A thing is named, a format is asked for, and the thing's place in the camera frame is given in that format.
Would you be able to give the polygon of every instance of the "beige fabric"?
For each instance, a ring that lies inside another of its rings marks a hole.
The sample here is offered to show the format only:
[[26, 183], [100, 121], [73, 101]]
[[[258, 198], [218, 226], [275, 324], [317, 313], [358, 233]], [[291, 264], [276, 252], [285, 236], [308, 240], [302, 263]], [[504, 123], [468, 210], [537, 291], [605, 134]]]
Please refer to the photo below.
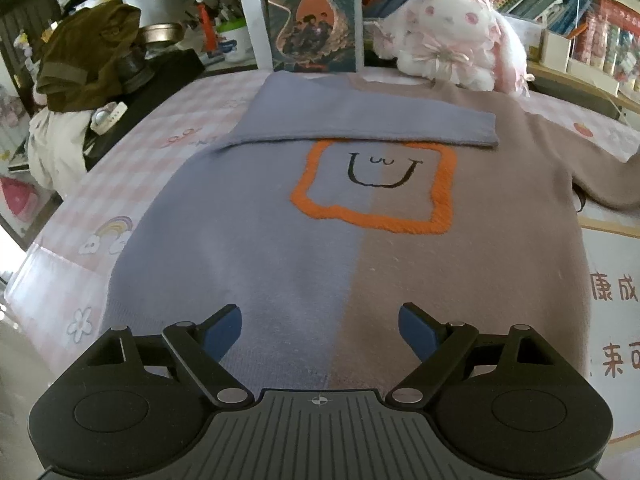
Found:
[[[584, 372], [589, 271], [572, 181], [609, 207], [640, 206], [640, 156], [622, 164], [498, 92], [442, 82], [433, 88], [369, 83], [357, 76], [352, 83], [493, 112], [500, 144], [494, 150], [452, 147], [457, 161], [448, 232], [367, 231], [330, 387], [353, 387], [353, 377], [360, 377], [363, 386], [386, 391], [418, 364], [398, 334], [397, 307], [405, 301], [442, 322], [461, 319], [481, 332], [507, 333], [512, 324], [530, 324]], [[408, 148], [390, 145], [388, 158], [407, 158], [403, 150]], [[422, 160], [434, 171], [437, 157]], [[375, 194], [372, 209], [399, 218], [410, 214], [407, 195], [398, 200], [388, 191]], [[429, 214], [414, 212], [418, 219]]]

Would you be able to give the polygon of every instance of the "sweater sleeve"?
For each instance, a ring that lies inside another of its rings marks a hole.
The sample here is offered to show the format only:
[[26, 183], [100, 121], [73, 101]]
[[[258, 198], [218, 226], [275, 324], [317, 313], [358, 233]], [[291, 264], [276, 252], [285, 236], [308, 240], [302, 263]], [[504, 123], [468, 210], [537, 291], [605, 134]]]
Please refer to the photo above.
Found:
[[546, 134], [574, 183], [591, 198], [613, 209], [640, 207], [640, 152], [620, 162], [601, 147], [551, 121]]

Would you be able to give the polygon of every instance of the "white plush rabbit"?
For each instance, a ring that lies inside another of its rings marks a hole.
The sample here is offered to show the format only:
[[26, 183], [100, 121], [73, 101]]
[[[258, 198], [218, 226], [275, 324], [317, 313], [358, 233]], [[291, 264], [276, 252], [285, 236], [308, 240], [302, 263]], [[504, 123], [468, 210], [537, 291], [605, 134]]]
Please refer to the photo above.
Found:
[[520, 94], [527, 57], [492, 0], [408, 0], [378, 23], [374, 50], [410, 75]]

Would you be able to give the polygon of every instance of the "white cloth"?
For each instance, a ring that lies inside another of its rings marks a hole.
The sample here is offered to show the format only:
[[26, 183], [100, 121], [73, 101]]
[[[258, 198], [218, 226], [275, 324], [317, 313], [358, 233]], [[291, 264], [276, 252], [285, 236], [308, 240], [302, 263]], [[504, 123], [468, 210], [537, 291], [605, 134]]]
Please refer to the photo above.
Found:
[[93, 110], [60, 114], [43, 108], [29, 123], [27, 158], [38, 184], [64, 200], [86, 174], [82, 144]]

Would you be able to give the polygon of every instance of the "pink checkered tablecloth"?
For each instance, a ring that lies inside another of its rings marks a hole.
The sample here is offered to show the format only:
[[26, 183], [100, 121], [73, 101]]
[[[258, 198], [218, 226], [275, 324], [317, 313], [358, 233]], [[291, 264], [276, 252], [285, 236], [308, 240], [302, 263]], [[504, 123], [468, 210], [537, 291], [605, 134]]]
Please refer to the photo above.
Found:
[[[97, 337], [111, 269], [148, 206], [185, 160], [233, 129], [268, 75], [214, 76], [179, 91], [84, 177], [44, 227], [5, 298], [56, 375]], [[371, 68], [362, 75], [411, 82], [394, 70]], [[519, 101], [525, 110], [573, 130], [621, 160], [638, 149], [638, 132], [596, 112], [542, 94]], [[640, 212], [623, 215], [589, 204], [583, 214], [591, 212], [597, 219], [640, 227]]]

